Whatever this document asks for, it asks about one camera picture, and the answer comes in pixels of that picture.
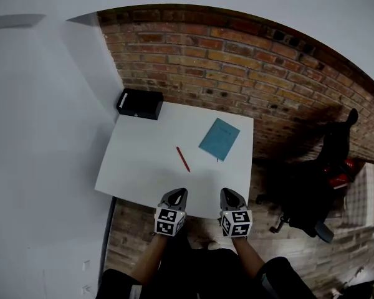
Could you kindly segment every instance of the wooden floor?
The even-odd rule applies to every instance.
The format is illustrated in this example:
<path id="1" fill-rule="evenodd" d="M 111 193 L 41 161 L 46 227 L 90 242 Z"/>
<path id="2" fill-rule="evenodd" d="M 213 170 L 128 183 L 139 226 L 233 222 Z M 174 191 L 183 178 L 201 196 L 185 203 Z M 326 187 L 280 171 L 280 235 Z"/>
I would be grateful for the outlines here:
<path id="1" fill-rule="evenodd" d="M 330 289 L 374 280 L 374 226 L 336 234 L 331 244 L 310 238 L 302 230 L 285 225 L 278 234 L 269 232 L 281 214 L 279 208 L 254 203 L 263 192 L 261 169 L 253 167 L 249 208 L 254 225 L 249 243 L 266 261 L 276 256 L 289 259 L 291 265 L 318 298 L 332 298 Z M 115 207 L 108 241 L 105 269 L 128 273 L 150 243 L 154 228 L 154 209 L 119 199 Z M 326 221 L 334 231 L 341 224 L 339 216 Z M 188 217 L 185 227 L 194 249 L 214 240 L 223 248 L 234 250 L 223 237 L 218 221 Z"/>

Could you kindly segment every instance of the red pencil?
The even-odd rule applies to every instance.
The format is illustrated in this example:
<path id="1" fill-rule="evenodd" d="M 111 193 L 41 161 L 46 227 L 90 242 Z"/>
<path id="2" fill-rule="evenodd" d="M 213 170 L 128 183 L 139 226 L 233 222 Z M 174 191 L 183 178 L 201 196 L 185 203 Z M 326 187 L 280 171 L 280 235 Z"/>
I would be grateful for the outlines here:
<path id="1" fill-rule="evenodd" d="M 188 172 L 190 173 L 191 171 L 189 170 L 189 167 L 188 167 L 188 165 L 187 165 L 187 162 L 186 162 L 186 160 L 185 160 L 183 154 L 181 154 L 181 151 L 180 151 L 179 147 L 176 147 L 176 149 L 177 149 L 177 152 L 179 152 L 179 155 L 180 155 L 180 157 L 181 157 L 181 160 L 182 160 L 183 163 L 185 164 L 186 169 L 187 169 Z"/>

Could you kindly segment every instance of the black office chair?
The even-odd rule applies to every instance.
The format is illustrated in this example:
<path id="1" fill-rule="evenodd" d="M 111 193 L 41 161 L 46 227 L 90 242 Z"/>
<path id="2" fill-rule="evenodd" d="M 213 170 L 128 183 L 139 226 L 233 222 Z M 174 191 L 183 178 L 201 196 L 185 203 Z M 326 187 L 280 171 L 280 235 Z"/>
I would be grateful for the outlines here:
<path id="1" fill-rule="evenodd" d="M 271 227 L 271 232 L 277 233 L 284 223 L 289 223 L 311 237 L 317 235 L 331 242 L 333 232 L 324 220 L 334 203 L 335 191 L 328 180 L 344 173 L 353 181 L 345 160 L 349 153 L 350 128 L 357 119 L 358 113 L 353 109 L 345 122 L 328 123 L 323 148 L 315 160 L 272 171 L 278 178 L 270 180 L 268 194 L 256 198 L 257 204 L 271 201 L 282 207 L 284 213 L 280 223 L 277 228 Z"/>

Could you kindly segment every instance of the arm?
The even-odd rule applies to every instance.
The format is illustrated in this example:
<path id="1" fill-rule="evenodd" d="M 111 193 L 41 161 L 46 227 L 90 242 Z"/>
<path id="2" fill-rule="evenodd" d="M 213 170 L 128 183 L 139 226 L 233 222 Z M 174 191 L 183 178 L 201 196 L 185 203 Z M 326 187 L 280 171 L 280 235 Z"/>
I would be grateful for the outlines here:
<path id="1" fill-rule="evenodd" d="M 235 237 L 231 239 L 234 248 L 237 250 L 238 256 L 241 259 L 242 266 L 249 277 L 254 279 L 264 265 L 264 261 L 260 258 L 257 252 L 249 245 L 244 237 Z"/>
<path id="2" fill-rule="evenodd" d="M 134 266 L 130 276 L 146 285 L 154 276 L 161 262 L 163 251 L 168 243 L 168 236 L 155 235 L 151 244 L 144 251 L 136 265 Z"/>

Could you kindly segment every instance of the blue notebook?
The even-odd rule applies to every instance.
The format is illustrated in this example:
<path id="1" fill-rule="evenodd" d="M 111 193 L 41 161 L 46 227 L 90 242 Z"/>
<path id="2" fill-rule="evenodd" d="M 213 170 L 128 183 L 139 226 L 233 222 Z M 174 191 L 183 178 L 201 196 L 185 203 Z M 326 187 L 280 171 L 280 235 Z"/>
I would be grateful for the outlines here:
<path id="1" fill-rule="evenodd" d="M 199 144 L 199 148 L 224 161 L 238 134 L 239 130 L 237 128 L 217 118 L 201 144 Z"/>

